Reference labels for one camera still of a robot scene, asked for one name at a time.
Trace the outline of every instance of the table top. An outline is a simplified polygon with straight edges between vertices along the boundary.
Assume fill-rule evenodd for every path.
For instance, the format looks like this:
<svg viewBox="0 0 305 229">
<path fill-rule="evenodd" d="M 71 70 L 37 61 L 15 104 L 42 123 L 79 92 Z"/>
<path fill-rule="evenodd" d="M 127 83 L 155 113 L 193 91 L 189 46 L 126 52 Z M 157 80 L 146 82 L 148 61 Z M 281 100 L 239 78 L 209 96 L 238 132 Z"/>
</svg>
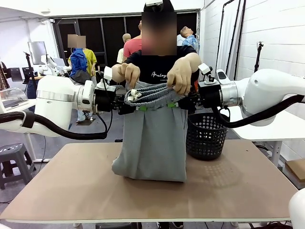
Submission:
<svg viewBox="0 0 305 229">
<path fill-rule="evenodd" d="M 281 221 L 297 189 L 250 142 L 226 140 L 214 161 L 187 157 L 187 182 L 115 175 L 121 143 L 74 143 L 16 196 L 0 219 L 29 223 Z"/>
<path fill-rule="evenodd" d="M 229 107 L 231 122 L 241 120 L 240 107 Z M 266 126 L 245 125 L 232 129 L 241 139 L 251 141 L 284 141 L 305 139 L 305 120 L 287 111 L 278 113 L 274 121 Z"/>
<path fill-rule="evenodd" d="M 36 99 L 29 99 L 29 100 L 19 104 L 16 107 L 8 109 L 7 112 L 24 111 L 24 110 L 28 109 L 31 106 L 35 106 L 35 104 L 36 104 Z"/>
</svg>

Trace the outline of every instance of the wooden table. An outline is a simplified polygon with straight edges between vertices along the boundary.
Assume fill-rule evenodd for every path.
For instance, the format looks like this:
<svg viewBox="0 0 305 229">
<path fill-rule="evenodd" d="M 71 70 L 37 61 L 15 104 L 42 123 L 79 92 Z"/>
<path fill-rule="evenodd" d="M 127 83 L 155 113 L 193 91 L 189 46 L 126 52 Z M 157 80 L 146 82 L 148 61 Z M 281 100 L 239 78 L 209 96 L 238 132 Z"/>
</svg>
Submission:
<svg viewBox="0 0 305 229">
<path fill-rule="evenodd" d="M 297 189 L 247 140 L 214 161 L 187 158 L 187 182 L 131 180 L 111 171 L 121 143 L 65 145 L 0 219 L 28 223 L 288 220 Z"/>
</svg>

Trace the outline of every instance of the white table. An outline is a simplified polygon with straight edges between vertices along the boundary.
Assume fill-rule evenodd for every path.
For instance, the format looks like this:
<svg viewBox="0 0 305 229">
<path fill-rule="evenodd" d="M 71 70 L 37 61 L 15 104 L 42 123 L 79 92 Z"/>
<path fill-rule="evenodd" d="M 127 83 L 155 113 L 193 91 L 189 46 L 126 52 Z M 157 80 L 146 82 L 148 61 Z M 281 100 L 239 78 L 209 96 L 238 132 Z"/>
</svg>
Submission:
<svg viewBox="0 0 305 229">
<path fill-rule="evenodd" d="M 229 109 L 231 112 L 230 122 L 235 122 L 243 118 L 240 107 L 230 107 Z M 305 139 L 305 120 L 287 111 L 282 111 L 276 115 L 270 125 L 245 125 L 232 130 L 241 139 L 247 139 L 253 142 L 273 142 L 271 161 L 277 166 L 280 159 L 282 141 Z"/>
<path fill-rule="evenodd" d="M 16 107 L 13 107 L 13 108 L 7 108 L 6 110 L 8 112 L 18 112 L 18 111 L 24 111 L 32 106 L 35 106 L 36 104 L 36 99 L 29 99 L 21 104 L 19 104 L 18 106 Z"/>
</svg>

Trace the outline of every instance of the yellow shirt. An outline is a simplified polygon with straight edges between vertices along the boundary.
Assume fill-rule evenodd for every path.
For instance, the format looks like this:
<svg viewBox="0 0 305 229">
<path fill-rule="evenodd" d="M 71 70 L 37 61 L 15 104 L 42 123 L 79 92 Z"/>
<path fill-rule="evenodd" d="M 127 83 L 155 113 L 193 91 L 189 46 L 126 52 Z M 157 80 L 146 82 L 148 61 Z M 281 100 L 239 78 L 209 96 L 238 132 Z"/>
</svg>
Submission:
<svg viewBox="0 0 305 229">
<path fill-rule="evenodd" d="M 87 72 L 90 74 L 90 76 L 93 76 L 92 72 L 91 72 L 91 68 L 92 68 L 92 65 L 97 62 L 94 52 L 90 49 L 83 49 L 82 51 L 84 52 L 86 59 L 87 59 Z"/>
</svg>

